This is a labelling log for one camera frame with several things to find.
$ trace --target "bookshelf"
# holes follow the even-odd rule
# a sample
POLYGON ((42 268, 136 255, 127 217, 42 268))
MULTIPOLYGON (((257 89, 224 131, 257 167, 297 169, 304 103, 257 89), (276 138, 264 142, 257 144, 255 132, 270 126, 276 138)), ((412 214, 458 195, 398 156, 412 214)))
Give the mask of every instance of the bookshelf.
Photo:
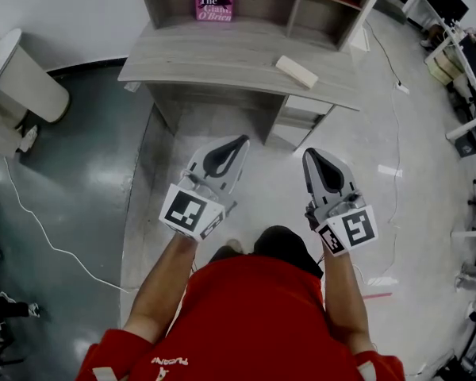
MULTIPOLYGON (((156 29, 173 17, 195 16, 194 0, 144 0, 156 29)), ((285 27, 288 37, 312 33, 314 42, 330 39, 343 49, 376 0, 234 0, 233 19, 257 18, 285 27)))
POLYGON ((334 109, 359 110, 347 43, 375 1, 233 0, 232 20, 213 22, 195 0, 144 0, 151 21, 118 79, 145 83, 172 133, 188 102, 252 106, 265 143, 293 149, 334 109), (312 89, 274 66, 282 55, 318 76, 312 89))

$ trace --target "table leg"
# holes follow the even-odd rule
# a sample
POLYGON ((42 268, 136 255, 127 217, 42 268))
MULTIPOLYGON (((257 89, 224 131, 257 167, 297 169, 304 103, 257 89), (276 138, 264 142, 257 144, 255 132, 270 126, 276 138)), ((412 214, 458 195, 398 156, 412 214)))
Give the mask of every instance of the table leg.
POLYGON ((451 232, 452 238, 476 237, 476 231, 473 232, 451 232))
POLYGON ((175 135, 178 131, 182 109, 179 103, 173 100, 173 86, 149 83, 147 87, 153 97, 153 106, 159 111, 171 134, 175 135))
POLYGON ((319 120, 319 122, 313 126, 312 130, 310 131, 310 133, 307 134, 307 137, 305 137, 303 139, 303 141, 300 143, 300 145, 297 146, 296 149, 299 149, 305 142, 307 142, 307 140, 314 134, 314 132, 319 129, 319 127, 321 126, 321 124, 323 124, 324 120, 326 120, 326 117, 330 115, 330 113, 333 111, 333 109, 336 108, 336 105, 333 105, 330 110, 328 110, 328 112, 319 120))
POLYGON ((455 138, 458 138, 460 136, 463 136, 465 133, 467 133, 470 129, 473 127, 476 127, 476 118, 474 120, 469 121, 468 123, 461 125, 457 129, 451 130, 446 133, 446 138, 448 140, 454 140, 455 138))

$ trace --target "eraser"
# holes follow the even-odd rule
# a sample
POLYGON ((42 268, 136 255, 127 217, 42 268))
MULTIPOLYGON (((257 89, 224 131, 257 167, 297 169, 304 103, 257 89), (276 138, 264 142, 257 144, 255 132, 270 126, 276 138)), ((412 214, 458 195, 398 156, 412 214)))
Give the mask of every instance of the eraser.
POLYGON ((288 74, 291 78, 312 89, 319 77, 311 71, 301 66, 299 63, 290 60, 287 56, 282 55, 280 60, 275 64, 277 69, 288 74))

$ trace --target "floor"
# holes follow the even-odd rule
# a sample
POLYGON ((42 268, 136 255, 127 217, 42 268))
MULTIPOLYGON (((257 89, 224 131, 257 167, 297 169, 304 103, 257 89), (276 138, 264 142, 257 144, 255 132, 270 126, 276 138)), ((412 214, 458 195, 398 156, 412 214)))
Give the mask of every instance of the floor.
MULTIPOLYGON (((32 151, 9 160, 24 205, 57 248, 75 253, 98 278, 120 282, 132 177, 152 98, 117 82, 119 68, 60 80, 71 93, 64 118, 40 126, 32 151)), ((52 251, 20 209, 0 156, 0 291, 37 302, 41 318, 7 321, 16 338, 3 379, 73 380, 90 344, 119 324, 120 291, 94 281, 71 257, 52 251)))
MULTIPOLYGON (((367 301, 373 342, 380 353, 400 357, 407 375, 426 364, 418 379, 429 379, 450 349, 460 348, 468 330, 465 316, 473 295, 456 292, 454 279, 462 262, 476 253, 476 243, 452 241, 450 232, 471 223, 473 214, 466 200, 472 196, 476 156, 460 159, 445 139, 445 132, 459 123, 446 91, 423 63, 421 35, 379 12, 374 11, 369 22, 410 95, 393 90, 394 77, 367 25, 371 52, 355 56, 363 111, 336 109, 306 144, 346 161, 374 207, 380 238, 352 255, 363 273, 364 294, 393 293, 367 301)), ((244 173, 234 192, 238 207, 200 244, 197 267, 204 266, 229 238, 239 239, 250 250, 269 225, 290 227, 314 258, 321 256, 319 239, 303 216, 309 196, 301 153, 264 147, 256 132, 259 117, 254 110, 193 105, 184 110, 175 137, 166 134, 160 146, 155 140, 144 142, 144 158, 149 159, 151 148, 157 148, 159 161, 154 175, 148 162, 136 172, 123 286, 140 285, 172 236, 157 220, 167 186, 177 182, 195 148, 231 134, 251 137, 244 173)), ((158 138, 154 130, 148 129, 147 137, 158 138)), ((121 295, 122 321, 134 296, 121 295)))

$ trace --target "desk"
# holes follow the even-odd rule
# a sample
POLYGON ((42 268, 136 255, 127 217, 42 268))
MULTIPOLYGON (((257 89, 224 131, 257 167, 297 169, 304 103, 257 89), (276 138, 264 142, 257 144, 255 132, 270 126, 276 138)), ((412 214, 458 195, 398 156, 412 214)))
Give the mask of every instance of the desk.
POLYGON ((294 40, 283 27, 260 19, 216 23, 174 17, 160 29, 147 25, 118 80, 146 83, 173 133, 181 112, 178 104, 187 95, 190 101, 207 97, 261 102, 273 112, 273 123, 289 97, 359 110, 351 52, 334 47, 317 31, 298 30, 294 40), (282 55, 319 77, 311 90, 274 66, 282 55))
MULTIPOLYGON (((430 3, 427 0, 421 0, 421 1, 424 2, 428 10, 434 15, 435 18, 438 19, 441 26, 444 28, 444 31, 446 31, 447 39, 449 39, 450 42, 452 42, 453 45, 455 46, 455 51, 457 53, 457 56, 460 62, 462 63, 462 66, 466 72, 467 78, 469 79, 471 86, 476 90, 476 76, 474 75, 473 70, 471 69, 469 65, 469 61, 467 60, 466 56, 463 54, 462 47, 459 45, 460 41, 462 40, 460 33, 455 31, 453 28, 448 27, 444 23, 444 20, 439 16, 439 14, 434 10, 434 8, 430 5, 430 3)), ((472 121, 469 121, 468 123, 464 125, 461 125, 457 129, 449 131, 448 133, 446 133, 446 138, 448 140, 454 140, 455 138, 458 138, 462 136, 463 134, 467 133, 467 131, 469 131, 475 126, 476 126, 476 118, 472 121)), ((452 238, 476 237, 476 231, 451 232, 451 237, 452 238)))

